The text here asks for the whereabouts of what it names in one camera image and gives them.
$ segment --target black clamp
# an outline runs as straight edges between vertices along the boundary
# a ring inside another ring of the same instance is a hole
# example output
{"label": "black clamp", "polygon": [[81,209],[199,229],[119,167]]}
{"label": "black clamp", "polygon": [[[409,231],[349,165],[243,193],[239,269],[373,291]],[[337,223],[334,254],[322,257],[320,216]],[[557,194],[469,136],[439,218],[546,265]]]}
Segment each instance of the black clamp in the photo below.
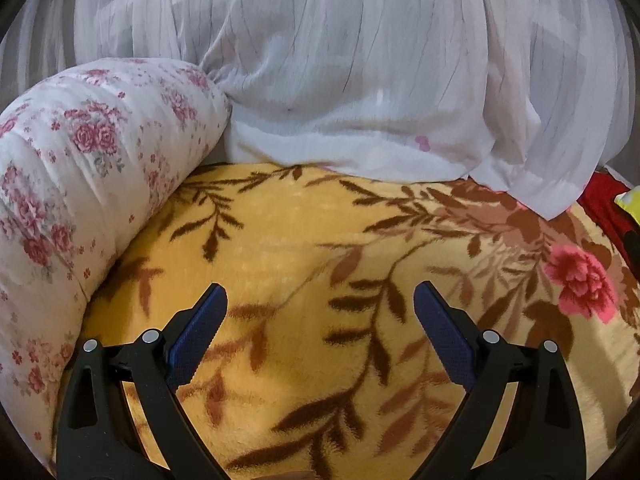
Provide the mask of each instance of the black clamp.
{"label": "black clamp", "polygon": [[[449,377],[466,396],[412,480],[584,480],[586,450],[574,388],[558,346],[508,344],[481,332],[421,283],[415,311]],[[104,348],[84,343],[74,364],[58,430],[59,480],[228,480],[175,397],[188,384],[226,314],[211,285],[164,330]],[[149,428],[169,469],[150,462],[122,383],[135,384]],[[518,383],[507,428],[490,462],[473,468],[507,383]]]}

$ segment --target floral pillow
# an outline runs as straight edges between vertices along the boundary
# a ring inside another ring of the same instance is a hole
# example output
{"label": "floral pillow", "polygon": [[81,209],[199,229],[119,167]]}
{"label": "floral pillow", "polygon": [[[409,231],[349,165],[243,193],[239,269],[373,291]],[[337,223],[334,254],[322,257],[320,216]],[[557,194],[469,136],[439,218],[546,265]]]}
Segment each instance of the floral pillow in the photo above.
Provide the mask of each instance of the floral pillow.
{"label": "floral pillow", "polygon": [[204,72],[165,59],[65,70],[0,115],[0,402],[41,461],[87,301],[228,115]]}

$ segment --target pink heart print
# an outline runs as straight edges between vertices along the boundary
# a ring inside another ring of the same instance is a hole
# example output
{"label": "pink heart print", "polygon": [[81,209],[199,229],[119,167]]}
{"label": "pink heart print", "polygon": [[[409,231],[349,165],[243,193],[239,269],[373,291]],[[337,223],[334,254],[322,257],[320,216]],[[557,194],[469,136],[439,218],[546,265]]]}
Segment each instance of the pink heart print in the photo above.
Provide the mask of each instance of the pink heart print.
{"label": "pink heart print", "polygon": [[427,139],[427,137],[425,137],[424,135],[418,135],[417,137],[415,137],[415,142],[418,143],[418,147],[420,148],[421,152],[431,151],[429,139]]}

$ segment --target fleece blanket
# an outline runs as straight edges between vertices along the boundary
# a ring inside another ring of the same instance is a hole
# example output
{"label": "fleece blanket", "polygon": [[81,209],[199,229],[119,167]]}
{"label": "fleece blanket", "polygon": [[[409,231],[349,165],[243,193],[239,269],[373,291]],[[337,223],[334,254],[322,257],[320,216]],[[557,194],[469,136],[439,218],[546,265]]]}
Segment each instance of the fleece blanket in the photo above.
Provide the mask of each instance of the fleece blanket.
{"label": "fleece blanket", "polygon": [[[472,181],[203,168],[113,267],[83,336],[130,342],[221,283],[228,314],[177,395],[231,477],[409,478],[463,397],[415,317],[422,280],[511,342],[558,342],[595,471],[640,392],[640,301],[622,257],[578,205],[546,222]],[[126,391],[150,458],[164,463]],[[478,463],[497,447],[512,393]]]}

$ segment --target white sheer curtain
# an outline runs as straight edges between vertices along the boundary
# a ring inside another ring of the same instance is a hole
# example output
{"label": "white sheer curtain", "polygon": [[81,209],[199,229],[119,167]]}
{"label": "white sheer curtain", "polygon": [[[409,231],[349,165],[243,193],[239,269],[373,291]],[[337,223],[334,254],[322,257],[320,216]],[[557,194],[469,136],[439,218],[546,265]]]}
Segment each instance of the white sheer curtain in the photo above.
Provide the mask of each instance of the white sheer curtain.
{"label": "white sheer curtain", "polygon": [[178,57],[234,102],[231,162],[470,175],[551,218],[631,131],[616,0],[30,2],[2,42],[0,105],[70,64]]}

